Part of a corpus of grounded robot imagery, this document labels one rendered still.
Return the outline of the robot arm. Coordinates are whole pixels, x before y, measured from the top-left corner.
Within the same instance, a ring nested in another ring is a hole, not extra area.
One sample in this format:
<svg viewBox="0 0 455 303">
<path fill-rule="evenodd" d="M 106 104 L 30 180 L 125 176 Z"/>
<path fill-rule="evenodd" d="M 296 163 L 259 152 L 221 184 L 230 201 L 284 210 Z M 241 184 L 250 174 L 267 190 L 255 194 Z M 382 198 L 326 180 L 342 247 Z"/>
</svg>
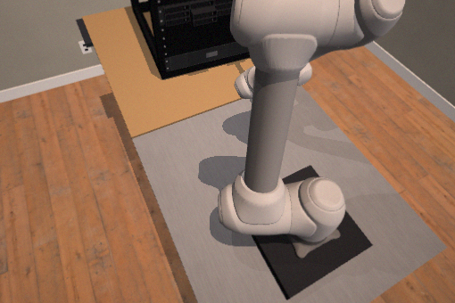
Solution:
<svg viewBox="0 0 455 303">
<path fill-rule="evenodd" d="M 248 47 L 254 66 L 234 83 L 241 98 L 252 99 L 252 108 L 245 170 L 218 196 L 225 228 L 285 234 L 299 259 L 340 237 L 335 229 L 345 212 L 340 187 L 324 177 L 284 184 L 279 176 L 296 89 L 310 80 L 310 61 L 379 39 L 404 5 L 405 0 L 233 0 L 230 31 Z"/>
</svg>

